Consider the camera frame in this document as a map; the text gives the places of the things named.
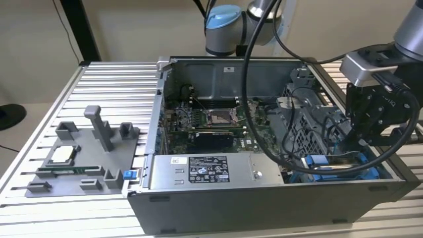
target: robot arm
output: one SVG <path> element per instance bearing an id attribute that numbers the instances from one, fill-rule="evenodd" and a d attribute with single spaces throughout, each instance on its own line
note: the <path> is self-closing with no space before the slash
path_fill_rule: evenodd
<path id="1" fill-rule="evenodd" d="M 247 45 L 266 7 L 273 0 L 254 0 L 246 11 L 235 5 L 221 5 L 211 10 L 206 27 L 206 51 L 211 56 L 230 56 L 237 46 Z M 273 21 L 282 22 L 282 11 L 273 9 L 267 16 L 257 44 L 265 45 L 274 38 Z"/>
<path id="2" fill-rule="evenodd" d="M 406 123 L 421 110 L 423 0 L 417 1 L 394 39 L 396 42 L 386 46 L 350 52 L 344 60 L 341 71 L 352 82 L 348 85 L 346 116 L 352 118 L 353 126 L 344 141 L 346 149 L 365 144 L 385 146 L 398 143 L 406 127 L 394 129 L 390 136 L 381 133 L 389 126 Z"/>

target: power supply label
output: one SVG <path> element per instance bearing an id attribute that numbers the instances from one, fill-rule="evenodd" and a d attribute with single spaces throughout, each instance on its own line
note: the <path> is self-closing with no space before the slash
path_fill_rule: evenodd
<path id="1" fill-rule="evenodd" d="M 230 167 L 226 156 L 190 157 L 190 182 L 230 182 Z"/>

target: green circuit board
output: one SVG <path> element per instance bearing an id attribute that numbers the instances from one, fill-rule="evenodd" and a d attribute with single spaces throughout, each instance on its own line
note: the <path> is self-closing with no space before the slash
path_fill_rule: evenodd
<path id="1" fill-rule="evenodd" d="M 270 149 L 278 153 L 277 137 L 266 117 L 265 107 L 251 102 L 254 123 Z M 243 107 L 233 109 L 191 109 L 190 105 L 178 106 L 167 112 L 167 140 L 170 154 L 237 153 L 253 151 L 262 153 L 258 141 L 249 129 Z M 217 148 L 199 148 L 199 135 L 227 135 L 233 144 Z"/>

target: aluminum extrusion table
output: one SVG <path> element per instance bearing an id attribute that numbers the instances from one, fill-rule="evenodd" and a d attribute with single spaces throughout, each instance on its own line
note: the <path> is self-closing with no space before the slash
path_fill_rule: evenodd
<path id="1" fill-rule="evenodd" d="M 341 88 L 341 62 L 324 66 Z M 134 168 L 143 166 L 145 143 L 157 87 L 157 63 L 98 62 L 81 67 L 0 180 L 0 237 L 149 237 L 123 195 L 26 198 L 29 182 L 53 147 L 61 121 L 90 127 L 87 105 L 101 105 L 111 126 L 131 121 L 142 129 Z M 398 155 L 423 180 L 423 145 Z M 191 238 L 423 237 L 423 185 L 401 201 L 378 205 L 354 224 L 189 235 Z"/>

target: white wall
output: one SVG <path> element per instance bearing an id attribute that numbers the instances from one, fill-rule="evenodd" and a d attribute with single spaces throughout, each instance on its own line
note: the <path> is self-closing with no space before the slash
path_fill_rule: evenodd
<path id="1" fill-rule="evenodd" d="M 0 104 L 53 102 L 77 66 L 53 1 L 2 0 Z"/>
<path id="2" fill-rule="evenodd" d="M 325 60 L 364 46 L 389 43 L 416 0 L 297 1 L 287 46 Z"/>
<path id="3" fill-rule="evenodd" d="M 203 16 L 193 0 L 85 0 L 103 60 L 153 61 L 159 56 L 205 56 Z M 219 0 L 247 8 L 250 0 Z M 270 56 L 274 46 L 258 47 Z"/>
<path id="4" fill-rule="evenodd" d="M 414 2 L 290 1 L 298 5 L 287 45 L 301 55 L 322 59 L 390 41 Z M 161 55 L 205 55 L 203 19 L 193 0 L 83 2 L 103 60 L 155 61 Z M 243 8 L 249 2 L 218 1 Z M 257 47 L 254 55 L 271 56 L 273 52 L 273 45 Z M 75 69 L 77 59 L 51 0 L 0 0 L 0 103 L 53 102 Z"/>

